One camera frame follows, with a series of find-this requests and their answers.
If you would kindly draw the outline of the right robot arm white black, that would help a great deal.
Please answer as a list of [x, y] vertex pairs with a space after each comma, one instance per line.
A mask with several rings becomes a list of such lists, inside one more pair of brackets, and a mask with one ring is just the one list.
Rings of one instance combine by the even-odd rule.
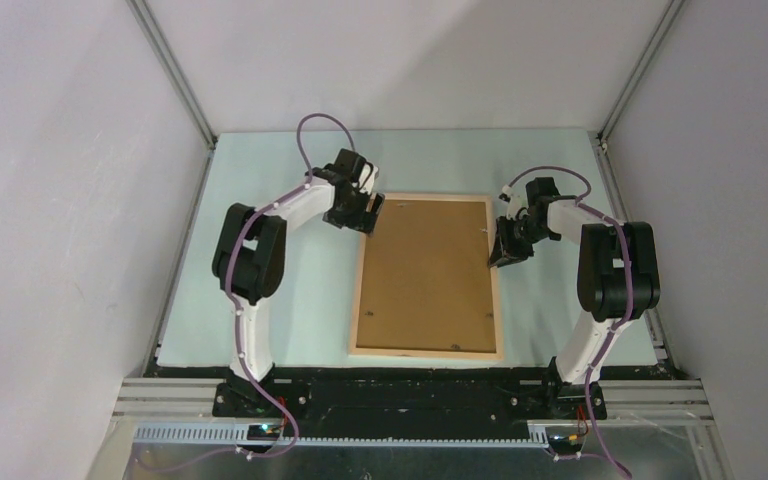
[[654, 232], [646, 222], [621, 222], [563, 195], [551, 177], [537, 177], [518, 196], [503, 186], [507, 206], [495, 221], [491, 268], [521, 263], [543, 240], [578, 247], [576, 291], [581, 314], [542, 381], [545, 411], [566, 418], [593, 397], [604, 361], [621, 333], [660, 299]]

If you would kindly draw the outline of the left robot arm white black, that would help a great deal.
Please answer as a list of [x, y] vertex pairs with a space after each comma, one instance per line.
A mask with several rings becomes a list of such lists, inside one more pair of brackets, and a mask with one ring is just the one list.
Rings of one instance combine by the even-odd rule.
[[269, 299], [282, 283], [287, 237], [319, 218], [338, 229], [373, 233], [385, 195], [374, 190], [379, 168], [357, 152], [342, 149], [334, 162], [309, 169], [303, 181], [260, 207], [231, 205], [217, 241], [212, 273], [233, 306], [232, 372], [247, 380], [237, 402], [252, 416], [276, 403], [263, 379], [274, 367]]

